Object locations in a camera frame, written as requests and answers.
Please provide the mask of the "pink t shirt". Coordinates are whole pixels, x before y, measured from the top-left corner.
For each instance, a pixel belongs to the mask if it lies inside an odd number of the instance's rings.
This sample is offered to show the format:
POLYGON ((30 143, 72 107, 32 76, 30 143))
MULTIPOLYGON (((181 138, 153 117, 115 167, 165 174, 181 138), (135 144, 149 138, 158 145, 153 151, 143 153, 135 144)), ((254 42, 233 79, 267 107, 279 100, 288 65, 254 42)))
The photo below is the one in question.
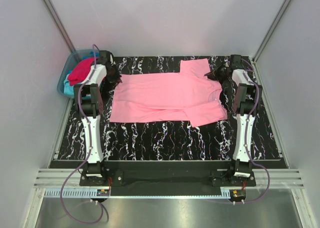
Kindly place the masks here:
POLYGON ((208 79, 208 59, 180 62, 180 71, 123 75, 115 87, 110 122, 189 121, 199 127, 227 119, 222 86, 208 79))

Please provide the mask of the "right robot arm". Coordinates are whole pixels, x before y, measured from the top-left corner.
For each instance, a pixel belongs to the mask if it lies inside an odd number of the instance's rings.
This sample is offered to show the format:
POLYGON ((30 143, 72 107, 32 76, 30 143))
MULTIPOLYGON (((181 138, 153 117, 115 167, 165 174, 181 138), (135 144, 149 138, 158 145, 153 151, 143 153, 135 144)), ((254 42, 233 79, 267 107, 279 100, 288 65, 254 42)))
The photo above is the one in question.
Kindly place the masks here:
POLYGON ((253 125, 261 106, 263 88, 250 78, 250 72, 253 72, 251 64, 241 55, 232 54, 225 64, 205 74, 205 77, 210 80, 223 82, 231 78, 236 84, 232 107, 237 121, 235 149, 227 171, 219 177, 213 177, 235 187, 243 186, 246 181, 253 178, 250 148, 253 125))

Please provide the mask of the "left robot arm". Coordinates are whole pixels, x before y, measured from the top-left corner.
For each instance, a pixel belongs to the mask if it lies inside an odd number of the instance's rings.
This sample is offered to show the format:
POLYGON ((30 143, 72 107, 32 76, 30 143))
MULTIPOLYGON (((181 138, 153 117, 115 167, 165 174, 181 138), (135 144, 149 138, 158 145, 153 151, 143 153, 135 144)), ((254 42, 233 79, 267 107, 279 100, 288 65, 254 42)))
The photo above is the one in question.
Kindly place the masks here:
POLYGON ((115 58, 110 51, 100 50, 94 54, 89 71, 83 81, 74 85, 74 103, 81 118, 85 136, 85 160, 79 166, 82 169, 80 186, 104 186, 111 180, 103 164, 103 152, 100 136, 100 120, 104 110, 100 86, 121 82, 115 58))

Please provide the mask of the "magenta t shirt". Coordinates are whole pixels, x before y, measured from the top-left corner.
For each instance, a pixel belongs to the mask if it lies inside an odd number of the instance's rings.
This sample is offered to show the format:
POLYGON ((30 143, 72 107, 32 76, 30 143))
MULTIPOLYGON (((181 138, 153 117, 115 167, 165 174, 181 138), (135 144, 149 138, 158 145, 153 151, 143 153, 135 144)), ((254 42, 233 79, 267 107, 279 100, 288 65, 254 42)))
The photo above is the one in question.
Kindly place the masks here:
POLYGON ((68 76, 68 81, 70 86, 74 86, 78 83, 81 83, 85 81, 87 78, 90 70, 91 70, 91 65, 94 62, 93 57, 86 58, 82 60, 69 74, 68 76))

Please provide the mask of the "translucent blue plastic basket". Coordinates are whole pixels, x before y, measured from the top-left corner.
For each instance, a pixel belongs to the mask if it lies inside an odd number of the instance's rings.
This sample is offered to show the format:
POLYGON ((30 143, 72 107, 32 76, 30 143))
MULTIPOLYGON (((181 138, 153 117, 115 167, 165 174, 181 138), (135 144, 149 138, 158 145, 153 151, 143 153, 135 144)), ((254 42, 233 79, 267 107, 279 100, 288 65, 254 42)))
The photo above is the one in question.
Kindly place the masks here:
POLYGON ((64 67, 62 69, 62 72, 60 74, 60 78, 56 87, 58 94, 64 97, 67 97, 69 99, 74 98, 73 92, 70 95, 64 93, 64 88, 65 88, 64 81, 66 79, 66 76, 69 74, 70 71, 72 71, 78 65, 79 62, 81 62, 83 59, 86 59, 88 57, 93 57, 93 55, 94 53, 92 49, 81 49, 71 53, 68 56, 64 64, 64 67))

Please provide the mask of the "teal blue t shirt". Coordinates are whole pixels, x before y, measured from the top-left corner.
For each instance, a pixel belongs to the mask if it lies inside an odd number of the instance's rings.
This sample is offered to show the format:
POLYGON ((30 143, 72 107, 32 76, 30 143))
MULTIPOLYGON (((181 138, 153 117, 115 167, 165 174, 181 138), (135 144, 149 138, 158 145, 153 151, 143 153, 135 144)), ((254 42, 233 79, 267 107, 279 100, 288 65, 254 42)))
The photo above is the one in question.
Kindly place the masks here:
POLYGON ((65 81, 64 81, 64 93, 65 94, 71 94, 72 92, 73 92, 73 94, 74 94, 74 86, 70 86, 70 84, 69 84, 69 81, 68 81, 68 76, 69 76, 69 74, 71 73, 72 71, 70 71, 69 73, 68 73, 68 75, 66 76, 66 79, 65 79, 65 81))

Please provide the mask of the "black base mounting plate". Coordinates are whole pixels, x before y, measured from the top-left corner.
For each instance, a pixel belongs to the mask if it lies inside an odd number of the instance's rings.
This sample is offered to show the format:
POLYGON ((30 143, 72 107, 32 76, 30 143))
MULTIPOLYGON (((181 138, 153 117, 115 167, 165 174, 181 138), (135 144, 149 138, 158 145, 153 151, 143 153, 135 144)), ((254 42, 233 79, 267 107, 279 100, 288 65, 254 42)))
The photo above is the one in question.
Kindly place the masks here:
POLYGON ((104 161, 101 169, 113 196, 213 196, 221 187, 256 186, 254 174, 235 177, 230 161, 104 161))

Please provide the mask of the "left aluminium corner post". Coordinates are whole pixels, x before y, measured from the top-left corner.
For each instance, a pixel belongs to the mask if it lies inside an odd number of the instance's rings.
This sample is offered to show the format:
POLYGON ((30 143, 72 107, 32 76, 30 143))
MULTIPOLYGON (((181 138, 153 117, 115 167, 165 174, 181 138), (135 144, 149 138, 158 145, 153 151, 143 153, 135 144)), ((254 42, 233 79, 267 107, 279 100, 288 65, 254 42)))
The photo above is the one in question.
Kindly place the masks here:
POLYGON ((50 17, 52 18, 57 30, 59 31, 63 41, 65 42, 68 50, 70 51, 70 53, 74 53, 76 52, 76 48, 67 32, 67 30, 65 29, 65 26, 63 25, 57 10, 54 7, 54 4, 52 2, 52 0, 42 0, 42 2, 44 3, 50 17))

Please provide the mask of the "aluminium corner post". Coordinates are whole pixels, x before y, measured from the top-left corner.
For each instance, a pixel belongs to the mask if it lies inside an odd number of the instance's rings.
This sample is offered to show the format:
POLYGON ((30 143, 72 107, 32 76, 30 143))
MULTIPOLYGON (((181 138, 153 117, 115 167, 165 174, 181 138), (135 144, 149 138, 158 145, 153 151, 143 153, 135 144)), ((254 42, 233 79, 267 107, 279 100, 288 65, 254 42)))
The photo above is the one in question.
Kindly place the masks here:
POLYGON ((50 17, 52 18, 57 30, 59 31, 63 41, 65 42, 68 50, 70 51, 70 53, 74 53, 76 52, 76 48, 67 32, 67 30, 65 29, 65 26, 63 25, 57 10, 54 7, 54 4, 52 2, 52 0, 42 0, 42 2, 44 3, 50 17))
POLYGON ((293 0, 283 0, 276 16, 274 17, 269 29, 267 30, 266 35, 264 36, 257 52, 255 55, 252 57, 253 62, 257 62, 260 56, 262 55, 262 52, 266 48, 268 42, 270 41, 272 35, 274 34, 275 30, 277 29, 279 23, 281 22, 283 16, 285 15, 288 7, 290 6, 291 2, 293 0))

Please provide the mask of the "right aluminium corner post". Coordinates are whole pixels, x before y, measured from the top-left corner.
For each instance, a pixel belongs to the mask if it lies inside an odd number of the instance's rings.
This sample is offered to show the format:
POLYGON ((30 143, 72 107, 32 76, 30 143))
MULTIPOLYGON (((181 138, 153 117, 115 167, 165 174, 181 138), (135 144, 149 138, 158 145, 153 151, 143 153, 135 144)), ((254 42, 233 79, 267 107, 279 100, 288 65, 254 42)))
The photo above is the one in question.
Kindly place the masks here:
POLYGON ((266 35, 264 36, 257 52, 255 55, 252 57, 253 62, 257 62, 260 56, 262 55, 262 52, 266 48, 268 42, 270 41, 272 35, 274 34, 275 30, 277 29, 279 23, 281 22, 283 16, 285 15, 288 7, 290 6, 291 2, 293 0, 283 0, 276 16, 274 17, 269 29, 267 30, 266 35))

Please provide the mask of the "aluminium front rail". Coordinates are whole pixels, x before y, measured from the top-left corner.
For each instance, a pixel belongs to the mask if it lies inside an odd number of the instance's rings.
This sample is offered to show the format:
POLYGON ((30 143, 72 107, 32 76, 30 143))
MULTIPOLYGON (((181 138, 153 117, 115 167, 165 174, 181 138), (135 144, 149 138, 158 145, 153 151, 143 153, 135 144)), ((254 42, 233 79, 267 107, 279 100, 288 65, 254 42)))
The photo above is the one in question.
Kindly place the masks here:
MULTIPOLYGON (((40 169, 36 176, 34 187, 61 187, 71 169, 40 169)), ((270 188, 302 189, 303 181, 297 169, 270 169, 270 188)), ((207 182, 213 174, 210 170, 115 170, 109 171, 112 185, 125 185, 129 181, 147 182, 207 182)))

